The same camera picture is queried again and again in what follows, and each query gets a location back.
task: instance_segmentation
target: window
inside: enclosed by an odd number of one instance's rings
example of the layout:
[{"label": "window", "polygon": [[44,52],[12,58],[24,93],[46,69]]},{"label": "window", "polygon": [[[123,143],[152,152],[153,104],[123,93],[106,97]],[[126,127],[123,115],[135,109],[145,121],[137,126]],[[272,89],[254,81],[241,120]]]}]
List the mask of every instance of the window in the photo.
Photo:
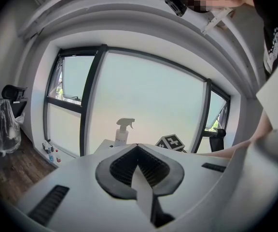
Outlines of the window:
[{"label": "window", "polygon": [[176,134],[185,151],[209,151],[213,128],[226,127],[229,100],[211,80],[158,56],[106,45],[61,50],[48,81],[44,134],[84,156],[114,141],[117,120],[132,117],[128,144]]}]

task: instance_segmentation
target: black t-shirt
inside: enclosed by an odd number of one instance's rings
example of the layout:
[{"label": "black t-shirt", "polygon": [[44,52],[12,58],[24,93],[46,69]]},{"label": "black t-shirt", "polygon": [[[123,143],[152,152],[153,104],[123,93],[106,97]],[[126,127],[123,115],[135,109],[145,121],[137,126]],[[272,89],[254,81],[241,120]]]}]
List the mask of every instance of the black t-shirt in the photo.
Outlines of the black t-shirt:
[{"label": "black t-shirt", "polygon": [[264,67],[269,77],[278,66],[278,0],[254,0],[254,5],[264,21]]}]

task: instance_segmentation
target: small bottle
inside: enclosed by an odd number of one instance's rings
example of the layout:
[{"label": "small bottle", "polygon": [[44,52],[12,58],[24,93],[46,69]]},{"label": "small bottle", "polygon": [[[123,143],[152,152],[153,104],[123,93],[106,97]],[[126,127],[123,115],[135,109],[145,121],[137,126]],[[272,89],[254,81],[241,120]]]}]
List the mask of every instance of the small bottle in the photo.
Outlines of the small bottle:
[{"label": "small bottle", "polygon": [[49,160],[50,160],[50,162],[54,162],[54,157],[53,157],[53,154],[52,154],[52,152],[51,152],[51,149],[49,149]]},{"label": "small bottle", "polygon": [[58,153],[58,150],[56,149],[56,161],[61,162],[60,154]]},{"label": "small bottle", "polygon": [[120,128],[116,130],[114,147],[126,145],[128,131],[126,130],[127,126],[132,127],[132,123],[135,122],[134,118],[121,118],[116,122],[120,125]]}]

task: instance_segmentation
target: wooden floor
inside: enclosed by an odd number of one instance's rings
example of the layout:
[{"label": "wooden floor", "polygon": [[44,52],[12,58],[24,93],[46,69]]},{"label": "wooden floor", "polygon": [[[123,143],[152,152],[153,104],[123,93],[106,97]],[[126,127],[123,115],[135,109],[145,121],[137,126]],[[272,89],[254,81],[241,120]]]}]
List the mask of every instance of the wooden floor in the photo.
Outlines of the wooden floor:
[{"label": "wooden floor", "polygon": [[22,131],[20,148],[6,157],[0,162],[0,197],[14,205],[25,191],[55,169]]}]

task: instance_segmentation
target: person's arm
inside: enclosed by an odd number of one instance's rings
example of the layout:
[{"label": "person's arm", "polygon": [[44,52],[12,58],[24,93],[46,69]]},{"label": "person's arm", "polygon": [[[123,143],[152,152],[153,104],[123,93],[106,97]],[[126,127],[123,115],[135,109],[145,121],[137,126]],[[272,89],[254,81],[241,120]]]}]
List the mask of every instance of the person's arm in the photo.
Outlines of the person's arm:
[{"label": "person's arm", "polygon": [[263,113],[261,114],[257,129],[249,140],[241,142],[228,149],[224,149],[224,150],[212,152],[212,153],[207,153],[207,154],[199,154],[199,155],[231,158],[237,149],[248,147],[252,142],[255,142],[257,139],[267,135],[271,130],[272,130],[272,125],[270,123],[270,120],[269,120],[268,116],[266,115],[266,112],[263,111]]}]

